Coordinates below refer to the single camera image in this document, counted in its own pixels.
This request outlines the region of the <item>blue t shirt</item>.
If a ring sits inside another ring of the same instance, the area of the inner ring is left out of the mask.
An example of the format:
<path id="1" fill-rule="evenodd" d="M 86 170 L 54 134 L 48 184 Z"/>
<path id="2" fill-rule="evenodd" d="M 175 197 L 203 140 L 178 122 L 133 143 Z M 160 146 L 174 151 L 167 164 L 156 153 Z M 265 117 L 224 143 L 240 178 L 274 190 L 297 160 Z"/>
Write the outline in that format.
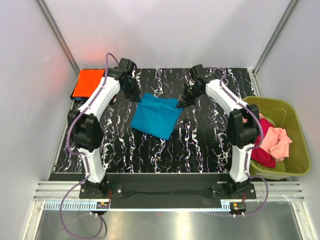
<path id="1" fill-rule="evenodd" d="M 131 121 L 131 128 L 159 139 L 169 140 L 183 112 L 175 98 L 159 98 L 151 93 L 143 95 Z"/>

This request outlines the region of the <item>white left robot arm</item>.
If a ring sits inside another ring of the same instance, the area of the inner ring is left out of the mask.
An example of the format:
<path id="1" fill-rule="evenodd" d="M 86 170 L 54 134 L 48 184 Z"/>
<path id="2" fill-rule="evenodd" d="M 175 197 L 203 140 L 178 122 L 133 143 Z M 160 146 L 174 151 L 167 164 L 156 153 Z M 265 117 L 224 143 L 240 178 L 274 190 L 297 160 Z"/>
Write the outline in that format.
<path id="1" fill-rule="evenodd" d="M 88 100 L 78 109 L 67 114 L 68 132 L 66 145 L 71 155 L 82 159 L 85 177 L 80 181 L 84 192 L 97 198 L 108 193 L 106 172 L 103 169 L 100 147 L 104 133 L 100 125 L 101 116 L 111 100 L 123 92 L 130 102 L 141 101 L 141 89 L 133 77 L 137 65 L 130 59 L 121 58 L 116 67 L 106 67 L 100 83 Z"/>

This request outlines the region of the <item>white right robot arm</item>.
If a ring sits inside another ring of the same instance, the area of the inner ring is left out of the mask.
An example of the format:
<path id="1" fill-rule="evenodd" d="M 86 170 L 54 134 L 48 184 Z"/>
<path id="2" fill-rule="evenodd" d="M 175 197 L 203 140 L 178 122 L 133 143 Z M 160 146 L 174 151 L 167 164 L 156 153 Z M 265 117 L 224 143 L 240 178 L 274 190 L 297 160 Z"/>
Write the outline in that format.
<path id="1" fill-rule="evenodd" d="M 220 197 L 229 195 L 239 198 L 250 184 L 250 158 L 257 137 L 263 137 L 259 119 L 259 108 L 237 97 L 223 83 L 226 72 L 219 77 L 215 72 L 207 73 L 202 64 L 189 69 L 191 83 L 184 85 L 177 109 L 194 106 L 196 99 L 205 94 L 214 99 L 228 115 L 226 135 L 232 145 L 231 180 L 212 192 Z"/>

